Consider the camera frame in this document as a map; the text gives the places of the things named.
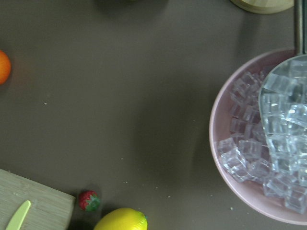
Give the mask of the orange mandarin fruit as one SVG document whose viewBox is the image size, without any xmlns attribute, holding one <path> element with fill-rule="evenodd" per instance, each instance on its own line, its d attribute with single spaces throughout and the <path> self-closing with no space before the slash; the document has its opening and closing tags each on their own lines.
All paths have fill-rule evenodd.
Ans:
<svg viewBox="0 0 307 230">
<path fill-rule="evenodd" d="M 11 73 L 12 65 L 9 57 L 2 50 L 0 51 L 0 84 L 4 84 L 10 73 Z"/>
</svg>

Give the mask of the red strawberry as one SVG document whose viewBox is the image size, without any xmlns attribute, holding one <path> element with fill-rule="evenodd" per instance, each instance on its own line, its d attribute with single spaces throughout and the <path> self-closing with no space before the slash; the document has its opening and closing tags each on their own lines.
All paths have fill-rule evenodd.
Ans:
<svg viewBox="0 0 307 230">
<path fill-rule="evenodd" d="M 87 190 L 78 195 L 79 207 L 86 212 L 96 211 L 100 206 L 100 199 L 95 191 Z"/>
</svg>

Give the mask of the clear ice cubes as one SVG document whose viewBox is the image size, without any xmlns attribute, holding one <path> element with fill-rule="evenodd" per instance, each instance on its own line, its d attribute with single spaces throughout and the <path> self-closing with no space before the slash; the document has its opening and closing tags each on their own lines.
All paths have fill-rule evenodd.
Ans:
<svg viewBox="0 0 307 230">
<path fill-rule="evenodd" d="M 262 186 L 267 197 L 283 200 L 284 206 L 303 214 L 307 210 L 307 146 L 300 147 L 299 170 L 294 174 L 272 171 L 269 148 L 263 130 L 259 92 L 275 66 L 258 72 L 244 72 L 230 90 L 232 107 L 230 136 L 219 140 L 217 152 L 223 169 L 237 182 L 252 181 Z"/>
</svg>

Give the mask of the steel ice scoop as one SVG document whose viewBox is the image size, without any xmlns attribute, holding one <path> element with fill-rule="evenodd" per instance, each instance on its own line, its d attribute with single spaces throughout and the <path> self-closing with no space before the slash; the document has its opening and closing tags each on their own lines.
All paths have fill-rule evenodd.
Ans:
<svg viewBox="0 0 307 230">
<path fill-rule="evenodd" d="M 259 92 L 260 117 L 272 171 L 299 170 L 307 144 L 307 2 L 295 1 L 295 56 L 274 67 Z"/>
</svg>

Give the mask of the bamboo cutting board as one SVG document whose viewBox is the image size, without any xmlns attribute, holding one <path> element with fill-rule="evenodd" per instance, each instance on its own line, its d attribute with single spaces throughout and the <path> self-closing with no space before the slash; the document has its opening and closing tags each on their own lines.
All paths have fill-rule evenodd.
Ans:
<svg viewBox="0 0 307 230">
<path fill-rule="evenodd" d="M 6 229 L 16 210 L 31 202 L 22 230 L 66 230 L 75 197 L 11 172 L 0 171 L 0 228 Z"/>
</svg>

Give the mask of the yellow plastic knife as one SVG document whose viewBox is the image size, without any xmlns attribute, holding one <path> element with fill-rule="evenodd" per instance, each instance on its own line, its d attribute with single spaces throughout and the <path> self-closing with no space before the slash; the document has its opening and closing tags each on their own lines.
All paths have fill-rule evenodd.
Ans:
<svg viewBox="0 0 307 230">
<path fill-rule="evenodd" d="M 30 210 L 30 207 L 31 201 L 24 201 L 12 215 L 9 223 L 6 226 L 6 230 L 20 230 L 28 211 Z"/>
</svg>

